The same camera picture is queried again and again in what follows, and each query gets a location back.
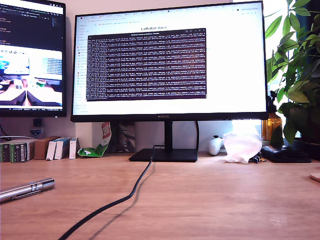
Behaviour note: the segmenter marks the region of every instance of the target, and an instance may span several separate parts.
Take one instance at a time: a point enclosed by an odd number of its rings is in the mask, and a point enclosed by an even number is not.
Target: monitor logo
[[[168,119],[169,115],[158,115],[158,119]]]

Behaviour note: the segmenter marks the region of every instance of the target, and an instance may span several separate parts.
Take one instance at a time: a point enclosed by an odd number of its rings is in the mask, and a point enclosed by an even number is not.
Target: plastic bag
[[[229,132],[223,135],[224,148],[230,163],[247,164],[262,148],[262,139],[256,134],[238,134]]]
[[[102,125],[102,141],[101,143],[96,147],[85,147],[81,148],[78,151],[78,154],[80,156],[84,157],[102,157],[105,153],[105,151],[108,148],[110,139],[111,139],[111,128],[110,128],[110,122],[104,122]]]

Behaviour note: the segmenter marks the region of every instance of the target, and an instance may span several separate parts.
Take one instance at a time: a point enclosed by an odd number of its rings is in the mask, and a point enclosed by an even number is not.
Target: glass bottle
[[[276,93],[274,91],[270,91],[270,96],[268,96],[268,106],[267,111],[269,113],[269,118],[267,120],[262,120],[262,140],[270,141],[272,133],[275,131],[277,127],[281,127],[282,129],[282,120],[276,114],[277,107],[274,104],[276,99]]]

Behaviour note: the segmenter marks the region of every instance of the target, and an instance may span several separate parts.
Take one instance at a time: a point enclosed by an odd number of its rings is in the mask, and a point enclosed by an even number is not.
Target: pen
[[[8,188],[0,191],[0,204],[6,201],[18,200],[39,194],[42,191],[52,189],[55,186],[53,178],[33,181],[24,185]]]

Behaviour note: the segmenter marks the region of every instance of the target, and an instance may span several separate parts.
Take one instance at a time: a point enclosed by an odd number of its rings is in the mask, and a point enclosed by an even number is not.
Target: potted plant
[[[297,0],[294,4],[293,0],[286,1],[287,14],[275,19],[265,32],[266,38],[272,36],[285,18],[277,51],[273,51],[266,61],[268,83],[282,74],[276,90],[277,101],[280,102],[283,96],[289,99],[278,109],[286,118],[283,131],[275,130],[270,144],[282,145],[283,132],[285,139],[293,145],[299,131],[300,140],[315,144],[320,150],[320,14],[314,17],[310,30],[301,27],[295,15],[310,16],[320,12],[303,7],[311,0]]]

